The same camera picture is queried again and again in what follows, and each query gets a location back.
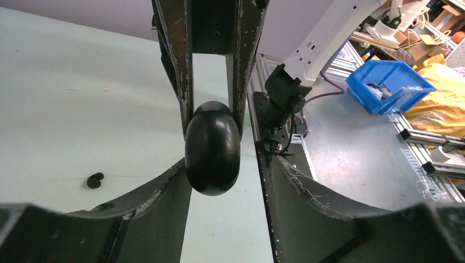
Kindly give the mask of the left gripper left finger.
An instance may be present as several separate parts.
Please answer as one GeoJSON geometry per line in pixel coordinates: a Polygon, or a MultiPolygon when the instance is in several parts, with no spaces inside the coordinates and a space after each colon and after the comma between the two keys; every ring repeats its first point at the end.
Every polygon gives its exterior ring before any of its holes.
{"type": "Polygon", "coordinates": [[[89,211],[1,204],[1,262],[179,262],[191,197],[183,160],[89,211]]]}

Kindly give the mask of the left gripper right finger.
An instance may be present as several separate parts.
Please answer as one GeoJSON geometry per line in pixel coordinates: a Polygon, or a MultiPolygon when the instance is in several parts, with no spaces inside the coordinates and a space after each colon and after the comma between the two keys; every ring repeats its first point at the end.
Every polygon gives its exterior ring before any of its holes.
{"type": "Polygon", "coordinates": [[[313,180],[256,143],[275,262],[464,262],[464,205],[388,211],[313,180]]]}

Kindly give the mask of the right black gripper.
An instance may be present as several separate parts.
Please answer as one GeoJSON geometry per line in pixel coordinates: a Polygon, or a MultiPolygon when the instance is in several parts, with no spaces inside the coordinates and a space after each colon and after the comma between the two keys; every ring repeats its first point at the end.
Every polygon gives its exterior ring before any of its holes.
{"type": "Polygon", "coordinates": [[[226,55],[229,109],[243,135],[246,96],[269,1],[152,1],[183,134],[193,116],[192,53],[226,55]]]}

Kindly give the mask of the black earbud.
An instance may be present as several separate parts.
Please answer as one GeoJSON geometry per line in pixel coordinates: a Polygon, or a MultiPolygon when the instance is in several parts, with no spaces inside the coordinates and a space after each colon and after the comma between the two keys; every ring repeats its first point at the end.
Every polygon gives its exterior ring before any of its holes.
{"type": "Polygon", "coordinates": [[[91,175],[87,181],[86,185],[90,189],[97,189],[101,186],[101,181],[104,179],[105,175],[101,172],[91,175]]]}

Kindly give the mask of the black earbud charging case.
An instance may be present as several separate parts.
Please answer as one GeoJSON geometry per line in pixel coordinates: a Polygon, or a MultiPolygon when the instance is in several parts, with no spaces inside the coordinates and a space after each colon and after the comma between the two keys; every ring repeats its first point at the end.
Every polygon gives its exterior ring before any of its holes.
{"type": "Polygon", "coordinates": [[[229,191],[240,172],[240,143],[230,109],[218,101],[201,104],[185,136],[185,167],[191,187],[205,196],[229,191]]]}

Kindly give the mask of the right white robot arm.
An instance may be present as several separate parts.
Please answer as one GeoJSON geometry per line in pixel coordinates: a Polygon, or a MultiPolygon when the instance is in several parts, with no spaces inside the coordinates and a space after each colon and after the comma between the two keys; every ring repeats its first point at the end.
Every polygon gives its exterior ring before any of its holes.
{"type": "MultiPolygon", "coordinates": [[[[242,136],[246,93],[265,24],[268,1],[152,1],[161,60],[179,103],[182,131],[194,116],[194,54],[226,59],[229,109],[242,136]]],[[[310,2],[318,20],[305,26],[306,37],[285,59],[285,70],[311,86],[324,64],[382,1],[310,2]]]]}

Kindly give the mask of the blue plastic storage bin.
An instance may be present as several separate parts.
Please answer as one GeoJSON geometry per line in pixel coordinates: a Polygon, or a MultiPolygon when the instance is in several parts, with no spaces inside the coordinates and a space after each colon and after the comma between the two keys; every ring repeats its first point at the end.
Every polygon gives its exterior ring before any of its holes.
{"type": "Polygon", "coordinates": [[[436,88],[402,61],[369,60],[346,79],[348,91],[371,115],[406,112],[436,88]]]}

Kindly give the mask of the yellow plastic bag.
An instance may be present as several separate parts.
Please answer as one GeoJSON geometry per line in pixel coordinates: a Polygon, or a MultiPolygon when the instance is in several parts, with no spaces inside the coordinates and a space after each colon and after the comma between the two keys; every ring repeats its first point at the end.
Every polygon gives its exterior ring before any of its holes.
{"type": "Polygon", "coordinates": [[[417,69],[436,91],[403,115],[413,129],[464,137],[464,76],[446,65],[442,54],[425,60],[417,69]]]}

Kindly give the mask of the cardboard boxes clutter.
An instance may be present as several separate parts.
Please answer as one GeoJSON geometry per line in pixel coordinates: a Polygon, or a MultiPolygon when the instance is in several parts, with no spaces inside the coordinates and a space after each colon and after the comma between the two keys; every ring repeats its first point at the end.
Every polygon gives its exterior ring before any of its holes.
{"type": "Polygon", "coordinates": [[[398,49],[371,45],[361,50],[360,56],[365,61],[373,58],[396,60],[418,67],[427,59],[439,54],[445,58],[457,55],[459,45],[464,42],[464,3],[443,2],[444,5],[437,6],[439,13],[433,16],[432,22],[424,18],[416,19],[415,26],[411,26],[405,32],[398,32],[398,49]]]}

